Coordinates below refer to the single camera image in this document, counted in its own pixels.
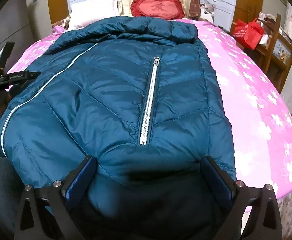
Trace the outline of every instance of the red ruffled trim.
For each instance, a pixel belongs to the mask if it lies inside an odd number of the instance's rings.
[[[149,16],[149,15],[145,15],[141,10],[140,10],[140,4],[145,1],[145,0],[133,0],[131,6],[130,6],[130,10],[132,12],[132,15],[134,17],[138,17],[138,16]],[[165,19],[165,20],[175,20],[175,19],[182,19],[185,17],[185,13],[183,11],[183,7],[181,5],[181,2],[179,0],[154,0],[154,1],[172,1],[173,3],[175,3],[176,8],[178,13],[176,13],[173,16],[170,17],[159,17],[161,19]]]

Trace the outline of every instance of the metal screw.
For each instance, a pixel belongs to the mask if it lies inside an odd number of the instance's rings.
[[[25,186],[25,191],[30,191],[32,189],[32,185],[26,185]]]
[[[273,186],[270,185],[270,184],[266,184],[266,188],[267,188],[268,190],[273,190]]]
[[[243,186],[244,186],[244,182],[243,182],[242,180],[237,180],[237,181],[236,181],[236,185],[237,185],[238,187],[243,187]]]
[[[60,185],[62,185],[62,182],[60,180],[56,180],[54,183],[53,183],[54,187],[59,187]]]

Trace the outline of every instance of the black pants leg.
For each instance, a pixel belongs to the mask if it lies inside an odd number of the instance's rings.
[[[15,218],[24,184],[11,163],[0,158],[0,240],[13,240]]]

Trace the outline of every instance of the white pillow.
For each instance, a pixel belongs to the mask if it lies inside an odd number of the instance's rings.
[[[86,27],[99,20],[119,16],[118,0],[86,0],[71,6],[69,31]]]

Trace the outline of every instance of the zipper pull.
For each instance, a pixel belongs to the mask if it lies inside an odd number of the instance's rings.
[[[154,61],[153,61],[153,64],[158,66],[159,65],[159,61],[160,61],[160,58],[159,57],[154,57]]]

